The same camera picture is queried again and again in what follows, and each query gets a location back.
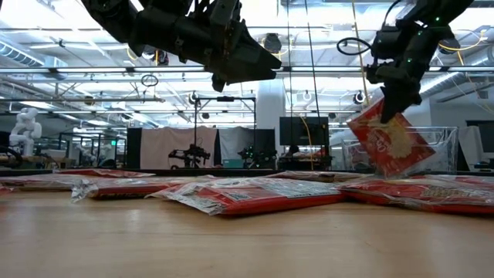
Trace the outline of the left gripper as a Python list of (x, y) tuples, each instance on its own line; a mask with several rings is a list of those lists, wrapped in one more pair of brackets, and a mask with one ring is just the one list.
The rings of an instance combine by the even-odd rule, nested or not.
[(181, 63), (202, 65), (217, 91), (232, 83), (274, 79), (282, 62), (257, 43), (239, 19), (235, 10), (230, 26), (215, 28), (206, 16), (144, 9), (133, 15), (129, 46), (139, 56), (153, 47), (176, 55)]

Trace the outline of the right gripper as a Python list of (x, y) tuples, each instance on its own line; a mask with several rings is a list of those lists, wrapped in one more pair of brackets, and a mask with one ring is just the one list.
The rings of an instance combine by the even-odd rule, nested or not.
[(367, 80), (382, 83), (384, 104), (381, 123), (386, 124), (412, 105), (420, 105), (421, 79), (429, 69), (438, 44), (454, 35), (449, 25), (420, 25), (416, 22), (384, 25), (377, 31), (366, 66)]

